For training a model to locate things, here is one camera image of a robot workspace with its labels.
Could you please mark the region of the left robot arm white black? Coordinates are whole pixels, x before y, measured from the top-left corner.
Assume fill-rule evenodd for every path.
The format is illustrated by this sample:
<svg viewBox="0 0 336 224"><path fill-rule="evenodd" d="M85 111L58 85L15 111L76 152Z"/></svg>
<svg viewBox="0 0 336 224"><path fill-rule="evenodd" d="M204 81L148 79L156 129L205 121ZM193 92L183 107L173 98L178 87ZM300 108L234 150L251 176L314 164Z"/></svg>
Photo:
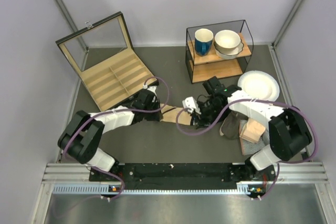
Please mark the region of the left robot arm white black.
<svg viewBox="0 0 336 224"><path fill-rule="evenodd" d="M104 133L122 126L146 121L160 121L163 116L156 86L142 89L131 102L120 105L105 113L76 112L58 140L58 147L81 164L101 170L107 180L114 180L119 174L118 161L101 150L99 143Z"/></svg>

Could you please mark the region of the beige underwear navy trim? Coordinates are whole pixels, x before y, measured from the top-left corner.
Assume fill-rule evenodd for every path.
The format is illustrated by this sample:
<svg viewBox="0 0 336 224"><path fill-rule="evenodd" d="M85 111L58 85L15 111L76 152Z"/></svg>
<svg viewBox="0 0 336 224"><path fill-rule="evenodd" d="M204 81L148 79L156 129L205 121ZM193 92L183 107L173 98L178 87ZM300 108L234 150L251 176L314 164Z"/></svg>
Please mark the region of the beige underwear navy trim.
<svg viewBox="0 0 336 224"><path fill-rule="evenodd" d="M160 121L167 123L176 123L176 117L180 111L182 111L182 113L178 117L178 123L181 125L191 125L192 117L188 112L183 111L183 108L170 105L166 105L164 108L161 109L162 119L160 119Z"/></svg>

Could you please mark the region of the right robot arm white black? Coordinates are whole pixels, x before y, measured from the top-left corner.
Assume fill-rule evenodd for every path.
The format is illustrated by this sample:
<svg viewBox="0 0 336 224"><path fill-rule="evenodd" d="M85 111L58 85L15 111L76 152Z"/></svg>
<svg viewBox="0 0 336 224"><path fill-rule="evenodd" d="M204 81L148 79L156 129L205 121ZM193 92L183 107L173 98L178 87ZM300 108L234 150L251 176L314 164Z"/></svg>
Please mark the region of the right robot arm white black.
<svg viewBox="0 0 336 224"><path fill-rule="evenodd" d="M207 100L193 97L183 100L183 107L191 114L191 124L208 127L226 119L230 112L238 112L255 120L269 133L269 144L248 158L243 165L229 165L230 179L256 180L269 166L287 162L312 142L307 124L297 108L279 103L256 101L237 85L225 87L216 77L203 83Z"/></svg>

